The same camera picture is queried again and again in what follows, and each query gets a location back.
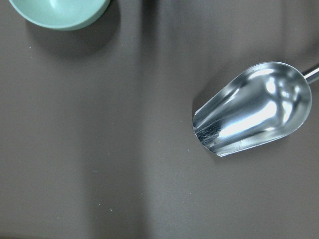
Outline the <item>shiny metal scoop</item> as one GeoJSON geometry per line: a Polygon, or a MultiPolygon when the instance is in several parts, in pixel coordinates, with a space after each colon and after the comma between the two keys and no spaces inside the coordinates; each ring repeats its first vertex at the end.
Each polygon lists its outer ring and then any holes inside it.
{"type": "Polygon", "coordinates": [[[288,136],[307,120],[318,79],[318,66],[300,72],[283,62],[256,64],[195,112],[193,131],[220,157],[288,136]]]}

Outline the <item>mint green bowl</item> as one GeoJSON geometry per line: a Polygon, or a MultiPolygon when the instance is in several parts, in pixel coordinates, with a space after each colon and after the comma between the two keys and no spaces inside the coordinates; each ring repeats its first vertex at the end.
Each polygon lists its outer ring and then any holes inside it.
{"type": "Polygon", "coordinates": [[[52,30],[71,31],[91,25],[107,9],[109,0],[11,0],[29,22],[52,30]]]}

